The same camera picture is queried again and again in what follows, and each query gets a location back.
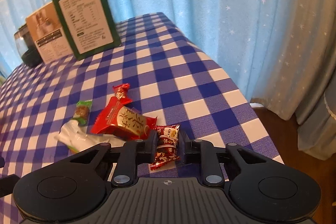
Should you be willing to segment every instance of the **white plastic wrapper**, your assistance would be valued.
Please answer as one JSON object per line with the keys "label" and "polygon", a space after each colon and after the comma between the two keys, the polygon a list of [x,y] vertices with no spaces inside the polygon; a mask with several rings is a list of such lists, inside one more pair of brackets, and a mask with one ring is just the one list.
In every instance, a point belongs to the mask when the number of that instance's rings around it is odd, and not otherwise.
{"label": "white plastic wrapper", "polygon": [[78,121],[76,120],[66,122],[61,127],[61,130],[55,139],[64,143],[76,153],[99,143],[108,142],[112,147],[123,146],[125,143],[125,141],[113,135],[86,134],[83,131],[83,128],[78,126]]}

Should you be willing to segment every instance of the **green candy wrapper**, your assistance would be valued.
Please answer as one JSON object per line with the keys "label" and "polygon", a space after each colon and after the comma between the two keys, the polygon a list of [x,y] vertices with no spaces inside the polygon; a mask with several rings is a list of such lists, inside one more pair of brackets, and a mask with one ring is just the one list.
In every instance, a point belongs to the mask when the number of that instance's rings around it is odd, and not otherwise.
{"label": "green candy wrapper", "polygon": [[91,106],[92,106],[92,100],[79,101],[76,104],[75,114],[73,114],[72,119],[77,120],[80,126],[87,125]]}

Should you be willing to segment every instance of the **wooden floor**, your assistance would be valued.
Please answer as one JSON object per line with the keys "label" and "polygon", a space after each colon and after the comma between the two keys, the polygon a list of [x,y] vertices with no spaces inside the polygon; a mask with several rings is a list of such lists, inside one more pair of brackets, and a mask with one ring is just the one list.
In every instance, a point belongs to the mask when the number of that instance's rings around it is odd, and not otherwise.
{"label": "wooden floor", "polygon": [[313,217],[314,220],[318,224],[336,224],[336,207],[332,207],[332,202],[336,201],[336,154],[322,161],[298,151],[298,124],[294,116],[289,121],[284,121],[265,108],[254,110],[271,136],[284,163],[308,174],[320,185],[322,200]]}

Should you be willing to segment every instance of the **metal screw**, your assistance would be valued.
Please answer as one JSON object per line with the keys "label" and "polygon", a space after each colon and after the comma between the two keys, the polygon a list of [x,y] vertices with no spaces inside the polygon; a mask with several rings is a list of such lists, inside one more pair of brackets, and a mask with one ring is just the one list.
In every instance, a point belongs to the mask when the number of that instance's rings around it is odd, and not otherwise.
{"label": "metal screw", "polygon": [[209,183],[219,183],[222,181],[222,178],[218,175],[210,175],[210,176],[207,176],[205,180]]}
{"label": "metal screw", "polygon": [[129,182],[130,178],[129,178],[129,176],[126,176],[126,175],[118,175],[118,176],[114,177],[114,181],[116,183],[123,184],[123,183]]}

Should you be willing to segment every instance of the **glass jar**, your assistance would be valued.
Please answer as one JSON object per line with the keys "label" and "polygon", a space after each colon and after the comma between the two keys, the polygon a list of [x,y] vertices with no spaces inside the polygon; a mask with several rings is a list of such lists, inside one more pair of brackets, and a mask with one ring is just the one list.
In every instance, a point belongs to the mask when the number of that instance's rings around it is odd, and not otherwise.
{"label": "glass jar", "polygon": [[30,35],[27,24],[22,25],[14,34],[16,48],[24,64],[28,67],[36,67],[41,64],[42,58]]}

